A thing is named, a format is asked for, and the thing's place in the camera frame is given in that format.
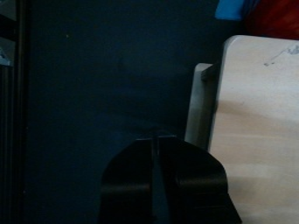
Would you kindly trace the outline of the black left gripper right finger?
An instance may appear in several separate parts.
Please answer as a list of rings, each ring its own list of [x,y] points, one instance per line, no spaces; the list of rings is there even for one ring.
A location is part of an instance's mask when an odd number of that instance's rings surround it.
[[[241,224],[220,161],[174,136],[157,138],[165,208],[158,224]]]

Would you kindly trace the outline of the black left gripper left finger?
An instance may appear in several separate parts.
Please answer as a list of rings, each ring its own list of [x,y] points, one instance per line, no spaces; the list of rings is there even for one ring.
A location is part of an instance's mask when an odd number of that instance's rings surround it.
[[[153,224],[152,139],[134,140],[101,176],[97,224]]]

